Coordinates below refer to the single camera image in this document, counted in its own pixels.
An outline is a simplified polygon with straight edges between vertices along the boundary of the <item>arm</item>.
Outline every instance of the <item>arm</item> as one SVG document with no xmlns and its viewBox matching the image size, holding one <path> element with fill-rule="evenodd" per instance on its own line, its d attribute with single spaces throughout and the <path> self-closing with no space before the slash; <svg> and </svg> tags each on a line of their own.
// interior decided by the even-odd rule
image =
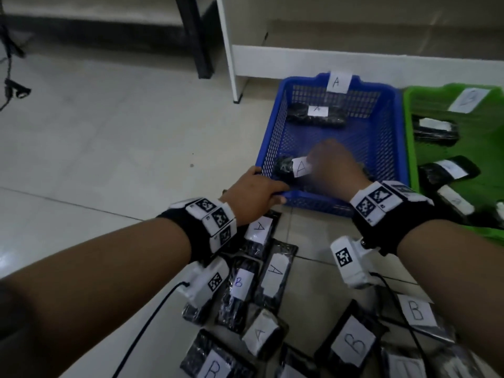
<svg viewBox="0 0 504 378">
<path fill-rule="evenodd" d="M 308 160 L 315 180 L 347 202 L 371 184 L 334 140 L 317 145 Z M 504 249 L 457 224 L 432 220 L 411 230 L 397 255 L 469 346 L 502 374 Z"/>
<path fill-rule="evenodd" d="M 252 167 L 220 200 L 237 225 L 251 223 L 271 206 L 284 183 L 255 175 Z M 35 318 L 37 354 L 49 376 L 58 376 L 121 326 L 159 292 L 191 258 L 185 232 L 157 218 L 97 237 L 25 267 L 2 280 L 28 304 Z"/>
</svg>

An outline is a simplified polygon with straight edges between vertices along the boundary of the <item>hand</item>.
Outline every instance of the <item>hand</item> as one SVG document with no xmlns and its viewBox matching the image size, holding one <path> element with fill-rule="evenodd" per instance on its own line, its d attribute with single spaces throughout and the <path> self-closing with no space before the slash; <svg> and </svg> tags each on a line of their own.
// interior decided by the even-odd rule
<svg viewBox="0 0 504 378">
<path fill-rule="evenodd" d="M 358 190 L 371 184 L 350 151 L 334 139 L 317 144 L 307 159 L 312 178 L 334 197 L 349 202 Z"/>
<path fill-rule="evenodd" d="M 219 199 L 228 203 L 238 226 L 250 224 L 268 212 L 276 204 L 285 204 L 287 199 L 276 192 L 288 191 L 284 182 L 256 175 L 261 167 L 252 166 Z"/>
</svg>

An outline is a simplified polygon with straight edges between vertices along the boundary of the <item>floor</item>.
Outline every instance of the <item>floor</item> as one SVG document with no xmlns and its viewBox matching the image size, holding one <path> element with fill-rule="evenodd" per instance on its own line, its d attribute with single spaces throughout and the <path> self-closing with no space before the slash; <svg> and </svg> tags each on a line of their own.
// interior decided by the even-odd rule
<svg viewBox="0 0 504 378">
<path fill-rule="evenodd" d="M 0 113 L 0 277 L 170 203 L 218 197 L 254 164 L 278 87 L 251 80 L 234 104 L 223 50 L 214 53 L 211 80 L 199 80 L 192 58 L 181 54 L 37 42 L 28 52 L 15 59 L 12 78 L 33 92 Z M 366 295 L 346 288 L 329 252 L 334 239 L 357 231 L 348 219 L 279 209 L 275 237 L 299 246 L 279 315 L 290 324 L 286 341 L 312 354 L 350 298 Z M 394 289 L 426 298 L 397 258 L 373 262 Z M 110 377 L 174 283 L 63 376 Z M 178 294 L 167 301 L 123 378 L 184 376 L 178 365 L 198 332 L 182 319 L 184 304 Z M 266 376 L 275 365 L 262 366 Z"/>
</svg>

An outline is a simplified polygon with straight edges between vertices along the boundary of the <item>wristband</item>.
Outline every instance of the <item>wristband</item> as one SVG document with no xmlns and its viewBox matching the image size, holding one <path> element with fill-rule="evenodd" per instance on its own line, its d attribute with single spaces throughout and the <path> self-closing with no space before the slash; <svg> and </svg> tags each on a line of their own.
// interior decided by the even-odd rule
<svg viewBox="0 0 504 378">
<path fill-rule="evenodd" d="M 208 264 L 214 254 L 236 235 L 236 218 L 228 203 L 193 198 L 170 205 L 158 216 L 176 223 L 191 243 L 191 262 Z"/>
<path fill-rule="evenodd" d="M 434 203 L 398 181 L 374 182 L 350 200 L 352 221 L 370 248 L 396 254 L 404 236 L 429 220 L 441 219 Z"/>
</svg>

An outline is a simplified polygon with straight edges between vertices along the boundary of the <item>person's right hand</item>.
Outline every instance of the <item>person's right hand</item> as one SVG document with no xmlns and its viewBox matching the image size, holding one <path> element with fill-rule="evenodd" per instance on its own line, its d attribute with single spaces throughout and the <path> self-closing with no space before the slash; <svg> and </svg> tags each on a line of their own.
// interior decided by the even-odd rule
<svg viewBox="0 0 504 378">
<path fill-rule="evenodd" d="M 371 182 L 350 151 L 334 139 L 318 143 L 308 154 L 315 182 L 334 197 L 349 202 Z"/>
</svg>

